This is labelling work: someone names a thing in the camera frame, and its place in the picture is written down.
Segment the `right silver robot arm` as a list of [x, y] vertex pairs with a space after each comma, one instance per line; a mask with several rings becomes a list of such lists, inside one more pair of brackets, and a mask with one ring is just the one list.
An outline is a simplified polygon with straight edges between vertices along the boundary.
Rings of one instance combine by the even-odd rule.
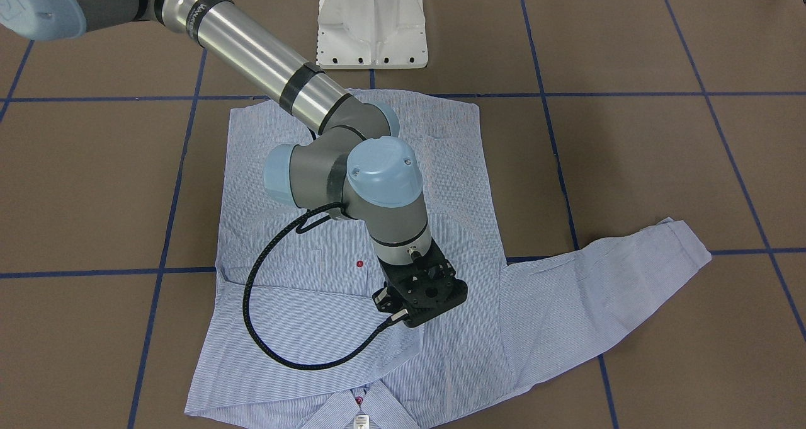
[[34, 41], [140, 21], [187, 36], [316, 134], [270, 152], [265, 188], [281, 204], [365, 223], [385, 274], [378, 311], [415, 328], [465, 302], [467, 284], [432, 238], [423, 174], [397, 114], [360, 101], [233, 1], [2, 0], [2, 25]]

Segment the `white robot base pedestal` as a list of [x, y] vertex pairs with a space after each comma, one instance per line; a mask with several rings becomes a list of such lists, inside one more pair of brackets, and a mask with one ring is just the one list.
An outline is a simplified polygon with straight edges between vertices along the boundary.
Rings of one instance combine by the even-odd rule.
[[325, 70], [421, 69], [423, 0], [319, 0], [316, 64]]

